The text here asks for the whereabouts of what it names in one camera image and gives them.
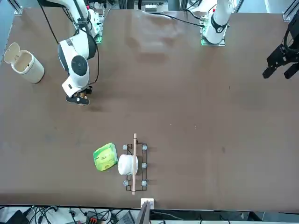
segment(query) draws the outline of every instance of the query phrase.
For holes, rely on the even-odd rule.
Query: white roll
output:
[[[135,174],[138,170],[138,159],[136,156],[136,169]],[[120,175],[132,175],[133,174],[133,156],[132,155],[121,155],[118,160],[118,172]]]

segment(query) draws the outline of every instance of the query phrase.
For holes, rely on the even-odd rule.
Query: table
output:
[[[73,34],[61,9],[46,13],[59,40]],[[81,107],[65,101],[41,10],[25,9],[8,42],[46,73],[29,84],[0,66],[0,202],[139,208],[153,197],[156,209],[298,211],[299,77],[262,77],[286,27],[280,14],[233,14],[226,47],[209,47],[198,27],[111,10]],[[97,58],[89,65],[93,80]],[[96,170],[93,152],[113,142],[121,155],[134,133],[149,146],[149,187],[132,196],[117,166]]]

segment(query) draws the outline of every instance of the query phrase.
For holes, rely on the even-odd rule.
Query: white container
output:
[[[8,47],[3,59],[6,63],[11,64],[15,72],[31,83],[38,83],[45,73],[42,64],[33,54],[26,50],[20,50],[17,43],[12,43]]]
[[[136,156],[136,169],[135,174],[138,170],[138,159]],[[132,155],[121,155],[118,160],[118,172],[120,175],[132,175],[133,174],[133,156]]]

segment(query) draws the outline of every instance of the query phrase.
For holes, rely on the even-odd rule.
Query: metal peg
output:
[[[141,181],[141,186],[145,187],[146,185],[148,185],[146,181]]]

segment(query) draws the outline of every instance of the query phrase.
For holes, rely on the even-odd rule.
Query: wooden stick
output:
[[[132,195],[135,194],[135,170],[136,170],[136,144],[137,144],[137,134],[134,134],[134,146],[133,146],[133,183],[132,183]]]

